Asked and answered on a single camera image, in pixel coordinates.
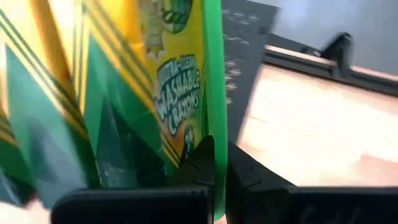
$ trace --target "black mat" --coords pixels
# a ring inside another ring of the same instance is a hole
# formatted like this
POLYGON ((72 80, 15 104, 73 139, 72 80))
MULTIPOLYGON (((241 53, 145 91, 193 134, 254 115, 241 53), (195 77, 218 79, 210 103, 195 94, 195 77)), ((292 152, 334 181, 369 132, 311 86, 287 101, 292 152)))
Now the black mat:
POLYGON ((228 139, 236 142, 277 8, 251 1, 223 1, 228 139))

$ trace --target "green stripe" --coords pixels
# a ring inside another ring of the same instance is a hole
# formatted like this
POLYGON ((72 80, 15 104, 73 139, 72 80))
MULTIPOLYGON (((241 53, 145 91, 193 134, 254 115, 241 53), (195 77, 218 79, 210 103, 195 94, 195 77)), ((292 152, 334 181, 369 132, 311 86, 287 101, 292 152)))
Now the green stripe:
MULTIPOLYGON (((61 86, 61 84, 59 84, 59 82, 54 79, 54 77, 51 75, 51 73, 46 69, 46 67, 43 65, 43 63, 40 61, 40 59, 38 58, 38 56, 33 53, 33 50, 29 47, 28 43, 22 38, 22 36, 20 35, 20 33, 18 33, 18 30, 13 26, 13 24, 11 23, 11 21, 7 18, 6 14, 0 9, 0 16, 6 21, 7 25, 11 28, 11 30, 13 31, 13 33, 17 36, 17 38, 19 39, 19 41, 22 42, 23 46, 27 49, 28 53, 30 54, 30 56, 32 56, 35 60, 35 62, 39 65, 39 67, 44 71, 44 73, 50 78, 50 80, 52 81, 52 83, 54 83, 54 85, 57 87, 58 90, 60 90, 60 92, 65 95, 65 97, 67 98, 67 100, 69 100, 69 102, 72 104, 72 106, 79 110, 79 107, 77 106, 77 104, 75 103, 75 101, 70 97, 70 95, 63 89, 63 87, 61 86)), ((7 32, 8 36, 13 39, 13 37, 11 36, 11 34, 9 32, 7 32)), ((15 45, 18 47, 18 49, 21 51, 22 54, 24 54, 24 57, 29 61, 29 63, 31 65, 33 65, 32 61, 26 56, 26 54, 24 53, 24 51, 20 48, 20 46, 18 44, 16 44, 16 41, 13 39, 12 41, 13 43, 15 43, 15 45)))
POLYGON ((152 86, 154 86, 154 83, 153 83, 152 78, 149 75, 148 71, 141 64, 140 60, 134 55, 134 52, 131 50, 130 46, 125 41, 125 39, 120 34, 120 32, 116 29, 116 26, 112 23, 111 19, 108 17, 108 15, 104 11, 104 9, 98 4, 97 1, 95 1, 95 6, 97 7, 97 10, 99 11, 99 13, 103 16, 103 19, 105 20, 105 22, 108 24, 108 26, 111 28, 111 30, 115 34, 116 38, 120 41, 120 43, 122 43, 123 49, 130 55, 130 57, 133 59, 133 61, 137 64, 138 68, 147 77, 147 79, 149 80, 150 84, 152 86))
MULTIPOLYGON (((22 40, 22 37, 17 33, 17 31, 15 30, 15 27, 12 26, 12 24, 9 22, 9 20, 7 20, 4 16, 3 11, 0 9, 0 16, 8 23, 8 25, 14 29, 14 33, 15 35, 20 39, 20 41, 24 44, 24 46, 28 49, 29 53, 33 56, 36 57, 35 54, 33 53, 33 51, 29 48, 29 46, 27 46, 26 42, 24 42, 22 40)), ((18 48, 18 50, 20 51, 20 53, 22 54, 22 56, 24 56, 24 58, 27 60, 27 62, 32 66, 32 68, 38 73, 40 74, 38 68, 33 64, 33 62, 30 60, 30 58, 27 56, 27 54, 22 50, 21 46, 16 42, 16 40, 13 38, 13 36, 11 35, 11 33, 6 29, 6 27, 4 26, 3 23, 0 22, 0 27, 2 27, 3 31, 9 36, 9 38, 11 39, 12 43, 18 48)), ((82 126, 84 127, 81 119, 79 117, 76 117, 76 115, 74 113, 71 113, 69 106, 65 105, 62 101, 61 104, 63 105, 64 108, 66 108, 70 114, 76 119, 76 121, 82 126)))
MULTIPOLYGON (((105 31, 102 29, 102 27, 98 24, 98 22, 95 20, 94 15, 92 15, 92 13, 90 12, 90 10, 83 5, 83 7, 85 8, 86 12, 88 12, 87 14, 89 15, 89 17, 91 18, 91 20, 93 21, 93 24, 97 27, 98 31, 101 33, 101 35, 103 36, 105 42, 108 43, 108 45, 111 47, 111 50, 116 54, 118 54, 118 50, 116 49, 116 47, 112 44, 112 42, 110 41, 109 37, 106 35, 105 31)), ((128 72, 133 76, 133 79, 138 83, 139 86, 142 87, 142 90, 144 91, 144 93, 150 98, 152 99, 152 94, 148 91, 147 88, 144 87, 144 85, 142 84, 142 82, 140 81, 140 79, 138 79, 137 77, 135 77, 134 71, 129 67, 129 65, 127 64, 127 62, 125 61, 124 58, 119 57, 121 64, 123 65, 123 67, 125 69, 128 70, 128 72)))

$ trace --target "wooden surface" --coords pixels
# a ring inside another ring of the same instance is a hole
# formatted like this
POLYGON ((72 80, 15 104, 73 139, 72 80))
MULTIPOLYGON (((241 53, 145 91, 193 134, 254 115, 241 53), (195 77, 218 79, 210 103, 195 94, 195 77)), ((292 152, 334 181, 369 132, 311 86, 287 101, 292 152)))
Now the wooden surface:
MULTIPOLYGON (((398 185, 398 98, 268 65, 259 76, 239 140, 252 157, 297 185, 398 185)), ((0 223, 48 218, 37 201, 0 205, 0 223)))

